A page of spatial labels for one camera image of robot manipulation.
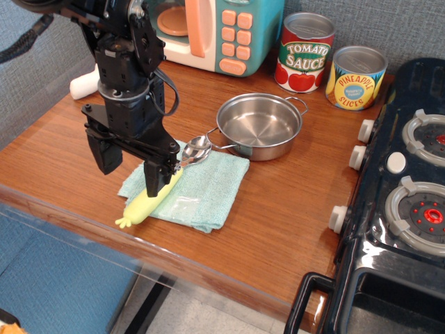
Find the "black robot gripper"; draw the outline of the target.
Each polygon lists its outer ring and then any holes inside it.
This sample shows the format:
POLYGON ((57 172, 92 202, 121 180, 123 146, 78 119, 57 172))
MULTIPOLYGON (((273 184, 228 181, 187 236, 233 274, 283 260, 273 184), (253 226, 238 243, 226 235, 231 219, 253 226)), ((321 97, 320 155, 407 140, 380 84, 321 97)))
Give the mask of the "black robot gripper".
POLYGON ((165 109, 165 90, 137 92, 101 90, 104 105, 86 104, 88 144, 96 164, 108 175, 120 166, 123 153, 143 160, 146 194, 157 197, 178 167, 179 144, 163 126, 173 110, 165 109))

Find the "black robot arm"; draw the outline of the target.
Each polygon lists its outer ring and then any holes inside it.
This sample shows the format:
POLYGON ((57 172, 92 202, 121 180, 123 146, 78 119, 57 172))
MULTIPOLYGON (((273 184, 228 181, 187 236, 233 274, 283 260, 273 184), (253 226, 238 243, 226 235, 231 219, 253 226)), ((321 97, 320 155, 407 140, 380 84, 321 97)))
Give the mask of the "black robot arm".
POLYGON ((176 97, 165 109, 164 86, 175 89, 159 69, 165 60, 149 18, 146 1, 17 1, 41 18, 17 42, 1 52, 5 63, 26 53, 62 15, 78 24, 99 71, 98 91, 103 105, 86 104, 86 134, 90 150, 103 174, 112 173, 128 152, 144 161, 147 196, 152 198, 170 183, 179 168, 179 144, 163 126, 175 113, 176 97))

